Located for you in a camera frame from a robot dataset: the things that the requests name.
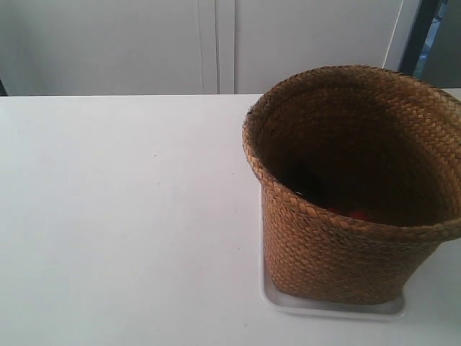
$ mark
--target wicker basket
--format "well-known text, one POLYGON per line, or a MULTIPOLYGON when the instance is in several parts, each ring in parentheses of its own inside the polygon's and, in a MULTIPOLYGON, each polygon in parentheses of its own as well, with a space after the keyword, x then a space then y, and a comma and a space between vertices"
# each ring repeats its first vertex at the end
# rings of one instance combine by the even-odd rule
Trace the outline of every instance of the wicker basket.
POLYGON ((461 103, 411 77, 366 66, 295 75, 251 108, 243 147, 262 185, 264 259, 283 293, 384 303, 461 236, 461 103), (300 197, 299 176, 373 222, 300 197))

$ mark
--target basket rim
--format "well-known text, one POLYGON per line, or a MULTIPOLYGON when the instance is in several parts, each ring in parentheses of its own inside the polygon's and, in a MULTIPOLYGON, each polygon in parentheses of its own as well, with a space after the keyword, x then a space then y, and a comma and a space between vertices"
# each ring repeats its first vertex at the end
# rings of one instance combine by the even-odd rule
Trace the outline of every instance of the basket rim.
MULTIPOLYGON (((255 112, 259 112, 264 108, 271 107, 271 100, 274 97, 279 96, 284 90, 292 85, 302 83, 305 79, 308 79, 311 74, 319 71, 327 70, 368 70, 374 74, 384 74, 387 77, 393 77, 400 83, 411 84, 412 87, 417 89, 425 89, 433 96, 439 98, 443 103, 450 104, 461 114, 461 102, 455 99, 452 95, 445 91, 436 88, 424 81, 419 81, 411 76, 406 76, 395 71, 386 70, 383 68, 363 66, 363 65, 345 65, 345 66, 325 66, 321 68, 315 68, 313 70, 305 71, 300 74, 295 74, 284 81, 276 84, 268 92, 263 94, 256 104, 249 110, 245 122, 243 123, 243 150, 245 152, 247 161, 249 162, 251 169, 253 170, 256 178, 265 188, 270 190, 276 190, 277 192, 283 192, 284 203, 288 205, 296 205, 296 209, 303 215, 319 219, 327 217, 332 224, 335 224, 338 231, 345 231, 355 236, 365 237, 367 239, 379 242, 392 242, 392 243, 442 243, 443 241, 449 241, 458 239, 461 237, 461 218, 456 218, 441 223, 435 223, 433 225, 420 225, 420 226, 394 226, 387 225, 384 223, 373 223, 369 221, 361 221, 348 216, 342 216, 332 213, 329 210, 314 205, 307 200, 296 195, 292 190, 283 185, 269 170, 262 164, 258 155, 256 154, 253 146, 251 145, 251 139, 249 135, 249 119, 255 112)), ((451 123, 456 129, 459 128, 461 134, 461 118, 449 119, 447 121, 451 123)))

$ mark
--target cabinet door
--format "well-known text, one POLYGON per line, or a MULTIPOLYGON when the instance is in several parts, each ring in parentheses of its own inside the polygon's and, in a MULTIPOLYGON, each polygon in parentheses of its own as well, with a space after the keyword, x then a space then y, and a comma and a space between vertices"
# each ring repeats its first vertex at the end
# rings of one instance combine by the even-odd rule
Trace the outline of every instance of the cabinet door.
POLYGON ((260 93, 320 66, 360 63, 397 69, 419 0, 217 4, 221 91, 260 93), (235 42, 225 34, 229 30, 235 30, 235 42), (235 47, 232 56, 226 53, 230 47, 235 47))
POLYGON ((214 0, 2 0, 10 94, 216 93, 214 0))

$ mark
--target white table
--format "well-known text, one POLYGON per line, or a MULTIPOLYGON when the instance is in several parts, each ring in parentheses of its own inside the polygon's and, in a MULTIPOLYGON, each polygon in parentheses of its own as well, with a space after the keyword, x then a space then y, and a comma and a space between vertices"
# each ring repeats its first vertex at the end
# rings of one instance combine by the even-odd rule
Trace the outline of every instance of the white table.
POLYGON ((0 98, 0 345, 461 345, 459 241, 396 321, 263 301, 257 98, 0 98))

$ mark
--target white tray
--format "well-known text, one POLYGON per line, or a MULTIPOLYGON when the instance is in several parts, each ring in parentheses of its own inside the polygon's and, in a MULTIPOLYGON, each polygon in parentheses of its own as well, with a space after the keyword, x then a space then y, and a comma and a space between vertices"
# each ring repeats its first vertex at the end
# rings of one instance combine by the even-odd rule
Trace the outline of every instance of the white tray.
POLYGON ((368 319, 390 321, 402 317, 406 312, 405 298, 402 294, 394 301, 380 305, 352 305, 329 303, 289 296, 279 292, 267 272, 262 251, 261 222, 261 293, 264 300, 274 309, 287 314, 336 317, 344 319, 368 319))

